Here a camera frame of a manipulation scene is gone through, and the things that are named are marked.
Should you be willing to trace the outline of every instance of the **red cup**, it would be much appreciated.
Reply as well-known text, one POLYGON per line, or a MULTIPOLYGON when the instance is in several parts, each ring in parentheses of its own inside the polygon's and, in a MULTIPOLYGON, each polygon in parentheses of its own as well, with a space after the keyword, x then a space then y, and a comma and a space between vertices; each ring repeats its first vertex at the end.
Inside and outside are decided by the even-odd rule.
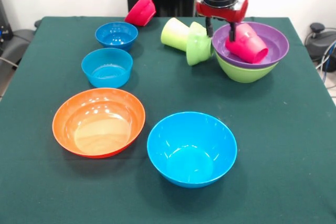
POLYGON ((236 39, 225 41, 225 47, 248 63, 260 63, 268 54, 265 42, 247 23, 236 27, 236 39))
POLYGON ((125 22, 136 26, 145 26, 155 15, 153 0, 138 0, 125 18, 125 22))

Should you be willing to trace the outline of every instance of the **table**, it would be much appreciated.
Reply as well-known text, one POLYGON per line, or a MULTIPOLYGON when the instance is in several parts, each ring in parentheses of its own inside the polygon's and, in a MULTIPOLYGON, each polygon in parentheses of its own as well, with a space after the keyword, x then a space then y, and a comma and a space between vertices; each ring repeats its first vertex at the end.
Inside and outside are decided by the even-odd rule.
MULTIPOLYGON (((281 30, 286 58, 251 84, 231 81, 215 59, 194 67, 160 43, 168 18, 139 28, 122 88, 146 123, 120 155, 87 159, 55 141, 51 122, 72 95, 92 88, 82 58, 101 48, 100 25, 121 18, 46 17, 0 103, 0 223, 335 223, 336 109, 287 18, 250 18, 281 30), (201 189, 170 184, 146 153, 150 129, 178 111, 221 119, 238 156, 201 189)), ((203 18, 180 18, 203 24, 203 18)), ((217 29, 223 22, 214 21, 217 29)))

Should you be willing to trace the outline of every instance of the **bowl rim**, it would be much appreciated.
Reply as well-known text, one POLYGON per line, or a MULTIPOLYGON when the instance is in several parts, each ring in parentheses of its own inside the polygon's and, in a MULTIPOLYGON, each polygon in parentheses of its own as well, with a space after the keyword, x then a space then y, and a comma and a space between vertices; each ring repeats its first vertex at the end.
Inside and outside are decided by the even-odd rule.
POLYGON ((275 67, 275 66, 279 63, 279 62, 275 62, 274 64, 272 64, 272 65, 270 65, 270 66, 268 66, 268 67, 265 67, 265 68, 242 68, 242 67, 238 67, 238 66, 236 66, 236 65, 233 65, 233 64, 231 64, 230 62, 227 62, 227 61, 224 60, 224 59, 220 56, 220 54, 218 54, 217 52, 216 52, 216 57, 217 57, 218 60, 220 60, 220 61, 226 63, 227 65, 229 65, 229 67, 232 67, 232 68, 234 68, 234 69, 236 69, 236 70, 240 70, 240 71, 242 70, 242 71, 247 71, 247 72, 265 71, 265 70, 268 70, 268 69, 270 69, 270 68, 272 68, 272 67, 275 67))
POLYGON ((71 152, 71 153, 74 153, 78 156, 83 156, 83 157, 88 157, 88 158, 105 158, 105 157, 110 157, 110 156, 113 156, 113 155, 116 155, 120 152, 122 152, 125 148, 127 148, 129 145, 131 145, 135 139, 137 139, 137 137, 139 136, 139 134, 141 133, 143 127, 144 127, 144 124, 145 124, 145 120, 146 120, 146 112, 145 112, 145 108, 142 104, 142 102, 133 94, 131 94, 130 92, 127 92, 125 90, 122 90, 122 89, 116 89, 116 88, 95 88, 95 89, 88 89, 88 90, 85 90, 83 92, 79 92, 73 96, 71 96, 70 98, 68 98, 65 102, 62 103, 62 105, 57 109, 55 115, 54 115, 54 118, 53 118, 53 121, 52 121, 52 134, 54 135, 54 138, 56 140, 56 142, 62 146, 64 149, 66 149, 67 151, 71 152), (129 96, 132 96, 133 98, 135 98, 135 100, 139 103, 140 107, 141 107, 141 112, 142 112, 142 115, 143 115, 143 120, 139 123, 139 129, 138 131, 136 131, 135 135, 134 135, 134 138, 133 139, 129 139, 129 141, 126 143, 125 146, 121 147, 120 149, 118 150, 115 150, 113 152, 108 152, 108 153, 103 153, 103 154, 98 154, 98 155, 87 155, 85 153, 77 153, 77 152, 74 152, 72 150, 70 150, 67 146, 64 146, 63 144, 60 143, 59 139, 56 137, 56 134, 55 134, 55 119, 57 117, 57 115, 59 114, 59 111, 60 109, 65 105, 67 104, 70 100, 74 99, 75 97, 79 96, 79 95, 82 95, 82 94, 85 94, 85 93, 91 93, 91 92, 95 92, 97 90, 106 90, 106 91, 117 91, 117 92, 121 92, 121 93, 125 93, 129 96))
POLYGON ((136 38, 138 37, 138 35, 139 35, 139 31, 138 31, 138 29, 137 29, 135 26, 133 26, 131 23, 128 23, 128 22, 125 22, 125 21, 114 21, 114 22, 105 23, 105 24, 101 25, 100 27, 98 27, 98 28, 96 29, 96 31, 94 32, 94 36, 96 37, 96 40, 97 40, 99 43, 102 43, 102 44, 104 44, 104 45, 106 45, 106 46, 112 46, 112 45, 107 44, 107 43, 101 41, 101 40, 97 37, 97 32, 98 32, 98 30, 101 29, 102 27, 107 26, 107 25, 110 25, 110 24, 124 24, 124 25, 126 24, 126 25, 128 25, 128 26, 130 26, 130 27, 132 27, 132 28, 135 29, 135 31, 136 31, 136 35, 135 35, 135 37, 132 38, 130 41, 125 42, 125 43, 122 44, 122 45, 130 44, 130 43, 134 42, 135 39, 136 39, 136 38))
POLYGON ((95 79, 102 79, 102 80, 105 80, 107 78, 104 78, 104 77, 94 77, 93 75, 91 75, 90 73, 88 73, 87 71, 85 71, 84 67, 83 67, 83 63, 84 61, 87 61, 89 60, 88 58, 91 57, 91 54, 93 54, 94 52, 97 52, 97 51, 102 51, 102 50, 109 50, 109 51, 119 51, 121 52, 125 57, 127 57, 128 59, 131 60, 131 64, 127 67, 126 69, 126 72, 123 73, 121 76, 127 74, 128 72, 130 72, 132 70, 132 67, 133 67, 133 58, 132 56, 126 52, 125 50, 122 50, 120 48, 114 48, 114 47, 105 47, 105 48, 100 48, 100 49, 97 49, 95 51, 92 51, 90 53, 88 53, 87 55, 85 55, 85 57, 82 59, 82 63, 81 63, 81 68, 82 68, 82 71, 86 74, 86 76, 88 77, 91 77, 91 78, 95 78, 95 79))
POLYGON ((206 114, 206 113, 203 113, 203 112, 197 112, 197 111, 183 111, 183 112, 177 112, 177 113, 174 113, 174 114, 171 114, 171 115, 168 115, 166 117, 164 117, 163 119, 161 119, 160 121, 158 121, 156 123, 156 125, 153 127, 153 129, 151 130, 151 132, 149 133, 148 135, 148 140, 147 140, 147 154, 148 154, 148 157, 151 161, 151 163, 153 164, 153 166, 163 175, 165 176, 166 178, 172 180, 172 181, 175 181, 175 182, 178 182, 178 183, 181 183, 181 184, 188 184, 188 185, 203 185, 203 184, 208 184, 208 183, 211 183, 211 182, 215 182, 216 180, 220 179, 221 177, 223 177, 231 168, 232 166, 235 164, 236 162, 236 159, 237 159, 237 154, 238 154, 238 147, 237 147, 237 141, 236 141, 236 138, 234 136, 234 134, 232 133, 232 131, 229 129, 228 126, 226 126, 225 123, 223 123, 221 120, 219 120, 218 118, 212 116, 212 115, 209 115, 209 114, 206 114), (215 177, 215 178, 211 178, 211 179, 208 179, 206 181, 203 181, 203 182, 199 182, 199 183, 188 183, 188 182, 185 182, 185 181, 181 181, 181 180, 177 180, 175 178, 172 178, 171 176, 168 176, 166 173, 162 172, 157 166, 156 164, 153 162, 153 159, 151 157, 151 154, 149 152, 149 142, 150 142, 150 138, 151 138, 151 135, 154 131, 154 129, 156 127, 159 127, 159 125, 166 119, 170 118, 170 117, 173 117, 173 116, 176 116, 176 115, 179 115, 179 114, 197 114, 197 115, 205 115, 209 118, 213 118, 215 119, 218 123, 220 123, 222 126, 224 126, 227 130, 228 130, 228 134, 231 135, 231 137, 233 138, 234 140, 234 151, 235 151, 235 156, 233 158, 233 161, 232 163, 228 166, 227 169, 225 169, 219 176, 215 177))
MULTIPOLYGON (((260 68, 267 68, 267 67, 270 67, 272 65, 274 65, 275 63, 281 61, 287 54, 288 54, 288 51, 289 51, 289 40, 288 38, 277 28, 273 27, 273 26, 270 26, 270 25, 267 25, 267 24, 264 24, 264 23, 261 23, 261 22, 254 22, 254 21, 243 21, 243 22, 240 22, 240 24, 242 23, 248 23, 248 24, 258 24, 258 25, 262 25, 262 26, 266 26, 266 27, 269 27, 275 31, 277 31, 278 33, 281 34, 281 36, 283 36, 283 38, 287 41, 287 45, 286 45, 286 51, 285 53, 283 54, 283 56, 279 59, 277 59, 276 61, 272 61, 272 62, 268 62, 268 63, 259 63, 259 64, 253 64, 253 63, 248 63, 248 62, 243 62, 243 61, 237 61, 237 60, 234 60, 234 59, 231 59, 231 58, 228 58, 224 55, 222 55, 221 53, 219 53, 219 51, 216 49, 216 47, 214 46, 214 43, 213 43, 213 40, 212 40, 212 47, 214 48, 214 50, 218 53, 219 57, 221 57, 223 60, 225 60, 226 62, 230 63, 231 65, 234 65, 234 66, 237 66, 237 67, 240 67, 240 68, 244 68, 244 69, 260 69, 260 68)), ((214 32, 214 36, 213 38, 215 37, 216 33, 219 32, 220 29, 223 29, 224 27, 226 26, 229 26, 229 24, 226 24, 224 26, 221 26, 220 28, 218 28, 215 32, 214 32)))

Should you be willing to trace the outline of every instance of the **bowl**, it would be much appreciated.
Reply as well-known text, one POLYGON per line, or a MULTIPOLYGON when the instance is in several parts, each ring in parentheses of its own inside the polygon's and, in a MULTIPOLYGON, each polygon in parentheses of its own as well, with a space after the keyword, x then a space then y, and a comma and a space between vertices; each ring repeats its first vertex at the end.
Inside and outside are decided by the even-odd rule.
POLYGON ((135 26, 126 22, 111 22, 96 30, 96 39, 104 47, 129 51, 138 36, 135 26))
POLYGON ((79 156, 113 156, 134 142, 145 110, 132 94, 110 88, 76 94, 57 110, 52 131, 56 141, 79 156))
POLYGON ((248 68, 239 68, 234 66, 225 60, 223 60, 218 53, 216 53, 216 58, 220 67, 223 71, 229 76, 232 80, 241 82, 241 83, 250 83, 257 81, 271 72, 271 70, 277 65, 277 63, 269 66, 267 68, 259 69, 248 69, 248 68))
POLYGON ((181 187, 199 188, 231 169, 237 144, 230 129, 217 118, 180 112, 156 124, 149 134, 147 151, 167 180, 181 187))
POLYGON ((133 59, 118 48, 102 48, 86 55, 82 70, 96 88, 119 88, 131 75, 133 59))
POLYGON ((230 25, 228 24, 215 31, 212 39, 212 45, 215 51, 223 60, 240 68, 259 69, 270 67, 286 56, 289 50, 289 42, 282 32, 262 23, 246 23, 248 23, 265 42, 268 48, 267 56, 260 63, 247 63, 238 56, 230 53, 225 47, 225 41, 230 30, 230 25))
POLYGON ((152 0, 138 0, 125 18, 125 22, 136 26, 145 26, 155 15, 156 9, 152 0))

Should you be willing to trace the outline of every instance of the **blue bowl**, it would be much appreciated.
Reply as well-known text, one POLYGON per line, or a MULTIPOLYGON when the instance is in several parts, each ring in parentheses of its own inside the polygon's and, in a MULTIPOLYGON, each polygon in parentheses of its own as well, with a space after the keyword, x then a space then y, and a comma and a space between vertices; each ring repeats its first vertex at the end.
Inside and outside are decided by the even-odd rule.
POLYGON ((135 26, 126 22, 112 22, 96 30, 96 39, 104 47, 129 51, 138 36, 135 26))
POLYGON ((148 156, 170 182, 199 188, 226 174, 237 156, 230 129, 217 118, 198 112, 181 112, 162 119, 147 142, 148 156))
POLYGON ((118 48, 102 48, 86 55, 82 70, 89 82, 96 88, 118 88, 123 86, 131 75, 133 59, 118 48))

